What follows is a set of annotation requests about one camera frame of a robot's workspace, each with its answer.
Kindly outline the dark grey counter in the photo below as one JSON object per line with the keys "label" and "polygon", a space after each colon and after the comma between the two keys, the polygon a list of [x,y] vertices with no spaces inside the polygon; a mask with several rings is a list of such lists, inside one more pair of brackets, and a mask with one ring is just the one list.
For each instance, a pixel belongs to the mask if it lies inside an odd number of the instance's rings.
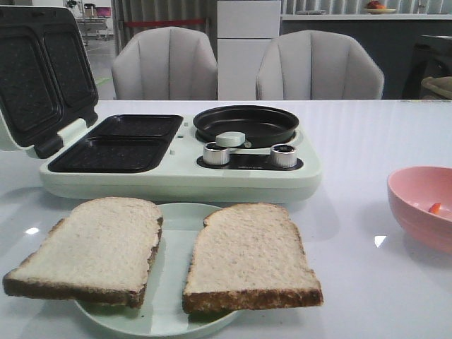
{"label": "dark grey counter", "polygon": [[384,99],[421,98],[422,79],[451,75],[450,14],[282,16],[282,35],[299,30],[355,38],[383,71]]}

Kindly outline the mint green breakfast maker base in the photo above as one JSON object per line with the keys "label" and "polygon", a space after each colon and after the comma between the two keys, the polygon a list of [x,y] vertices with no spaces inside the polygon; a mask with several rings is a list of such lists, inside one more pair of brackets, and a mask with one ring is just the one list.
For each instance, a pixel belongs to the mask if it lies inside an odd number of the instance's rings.
{"label": "mint green breakfast maker base", "polygon": [[321,163],[303,130],[291,140],[297,154],[292,168],[274,166],[267,148],[235,149],[226,165],[209,167],[192,120],[176,114],[107,117],[41,166],[42,184],[65,198],[274,203],[304,200],[319,186]]}

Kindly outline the right grey upholstered chair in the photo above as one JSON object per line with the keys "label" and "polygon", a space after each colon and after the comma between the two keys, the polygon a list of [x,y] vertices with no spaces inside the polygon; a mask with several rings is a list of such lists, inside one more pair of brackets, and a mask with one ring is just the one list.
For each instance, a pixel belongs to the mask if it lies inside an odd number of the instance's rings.
{"label": "right grey upholstered chair", "polygon": [[380,100],[384,74],[354,38],[303,30],[268,45],[256,77],[258,100]]}

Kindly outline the orange shrimp piece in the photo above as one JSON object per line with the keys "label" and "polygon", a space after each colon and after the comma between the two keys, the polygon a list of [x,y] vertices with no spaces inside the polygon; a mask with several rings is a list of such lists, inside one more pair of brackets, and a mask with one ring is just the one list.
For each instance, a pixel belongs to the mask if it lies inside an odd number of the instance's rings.
{"label": "orange shrimp piece", "polygon": [[441,203],[434,203],[430,206],[428,212],[438,215],[441,210]]}

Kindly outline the mint green round plate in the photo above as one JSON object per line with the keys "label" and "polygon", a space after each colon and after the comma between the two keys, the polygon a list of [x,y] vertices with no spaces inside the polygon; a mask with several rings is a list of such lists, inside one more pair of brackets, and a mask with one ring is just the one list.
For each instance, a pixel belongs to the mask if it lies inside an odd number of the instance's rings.
{"label": "mint green round plate", "polygon": [[229,325],[240,311],[187,314],[182,309],[194,242],[204,217],[218,209],[201,203],[162,204],[162,236],[141,308],[77,302],[78,308],[121,338],[201,338]]}

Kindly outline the fruit plate on counter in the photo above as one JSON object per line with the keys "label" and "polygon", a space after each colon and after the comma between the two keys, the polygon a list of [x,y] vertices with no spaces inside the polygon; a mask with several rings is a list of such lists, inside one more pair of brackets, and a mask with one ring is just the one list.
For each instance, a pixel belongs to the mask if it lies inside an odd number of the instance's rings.
{"label": "fruit plate on counter", "polygon": [[370,14],[390,14],[396,12],[395,8],[388,8],[387,6],[383,5],[380,1],[377,0],[368,2],[364,6],[364,10]]}

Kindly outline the bread slice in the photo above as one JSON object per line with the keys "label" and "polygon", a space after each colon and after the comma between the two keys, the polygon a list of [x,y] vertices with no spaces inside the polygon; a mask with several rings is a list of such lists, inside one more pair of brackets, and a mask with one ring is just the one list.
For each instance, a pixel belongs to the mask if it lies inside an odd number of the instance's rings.
{"label": "bread slice", "polygon": [[163,215],[150,201],[106,197],[74,208],[3,278],[8,296],[139,308]]}
{"label": "bread slice", "polygon": [[322,304],[321,283],[286,208],[240,203],[205,217],[182,295],[186,313]]}

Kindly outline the white cabinet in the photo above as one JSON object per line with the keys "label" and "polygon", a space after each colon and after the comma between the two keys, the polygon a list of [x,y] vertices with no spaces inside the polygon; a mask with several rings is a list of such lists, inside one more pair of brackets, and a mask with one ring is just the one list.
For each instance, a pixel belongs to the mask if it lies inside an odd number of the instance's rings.
{"label": "white cabinet", "polygon": [[256,77],[280,32],[280,1],[217,2],[218,98],[255,100]]}

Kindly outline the pink bowl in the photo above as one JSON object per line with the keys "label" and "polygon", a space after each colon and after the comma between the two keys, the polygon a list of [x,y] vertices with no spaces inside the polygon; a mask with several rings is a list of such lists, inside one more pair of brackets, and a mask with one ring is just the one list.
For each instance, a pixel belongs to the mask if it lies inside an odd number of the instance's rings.
{"label": "pink bowl", "polygon": [[[398,224],[417,241],[451,253],[451,168],[414,166],[388,176],[388,202]],[[438,215],[430,206],[441,203]]]}

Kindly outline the mint green sandwich maker lid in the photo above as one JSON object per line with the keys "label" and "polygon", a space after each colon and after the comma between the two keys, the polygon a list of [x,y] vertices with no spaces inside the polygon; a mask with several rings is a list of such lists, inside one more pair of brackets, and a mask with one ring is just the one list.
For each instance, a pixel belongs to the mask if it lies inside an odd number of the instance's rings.
{"label": "mint green sandwich maker lid", "polygon": [[78,25],[63,7],[1,7],[1,149],[48,158],[59,132],[97,121],[97,88]]}

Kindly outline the grey upholstered chair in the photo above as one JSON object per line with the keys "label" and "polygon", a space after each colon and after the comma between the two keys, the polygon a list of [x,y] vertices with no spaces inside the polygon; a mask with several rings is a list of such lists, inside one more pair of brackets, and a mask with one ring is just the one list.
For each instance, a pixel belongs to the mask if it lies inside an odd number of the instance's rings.
{"label": "grey upholstered chair", "polygon": [[218,64],[208,36],[179,27],[136,34],[112,64],[118,100],[216,100]]}
{"label": "grey upholstered chair", "polygon": [[354,38],[303,30],[268,45],[256,77],[258,100],[380,100],[384,74]]}

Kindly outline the left grey upholstered chair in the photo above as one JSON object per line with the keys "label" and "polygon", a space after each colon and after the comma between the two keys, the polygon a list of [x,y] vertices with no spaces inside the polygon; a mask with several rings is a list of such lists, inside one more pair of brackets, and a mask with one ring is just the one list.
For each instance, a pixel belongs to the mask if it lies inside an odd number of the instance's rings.
{"label": "left grey upholstered chair", "polygon": [[218,64],[208,36],[179,27],[136,34],[112,64],[118,100],[216,100]]}

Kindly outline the right silver control knob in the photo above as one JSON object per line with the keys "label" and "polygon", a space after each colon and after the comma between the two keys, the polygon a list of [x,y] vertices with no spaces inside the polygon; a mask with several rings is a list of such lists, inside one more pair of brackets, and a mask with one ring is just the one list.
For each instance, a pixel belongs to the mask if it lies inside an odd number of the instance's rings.
{"label": "right silver control knob", "polygon": [[296,148],[288,144],[275,144],[270,148],[270,163],[279,168],[288,169],[297,164]]}

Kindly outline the black round frying pan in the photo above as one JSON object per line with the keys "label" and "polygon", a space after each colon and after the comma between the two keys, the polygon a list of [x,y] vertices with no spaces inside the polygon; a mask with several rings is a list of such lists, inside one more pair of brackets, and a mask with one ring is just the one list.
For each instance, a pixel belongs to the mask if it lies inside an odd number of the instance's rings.
{"label": "black round frying pan", "polygon": [[290,112],[260,105],[214,107],[193,119],[198,140],[211,142],[224,132],[242,132],[250,148],[267,148],[292,139],[299,119]]}

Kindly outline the left silver control knob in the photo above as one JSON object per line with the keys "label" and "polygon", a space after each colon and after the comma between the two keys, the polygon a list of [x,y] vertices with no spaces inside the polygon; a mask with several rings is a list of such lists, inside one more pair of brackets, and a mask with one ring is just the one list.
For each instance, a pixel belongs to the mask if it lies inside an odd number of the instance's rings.
{"label": "left silver control knob", "polygon": [[216,142],[206,143],[203,147],[202,161],[207,165],[226,165],[230,161],[230,149],[217,145]]}

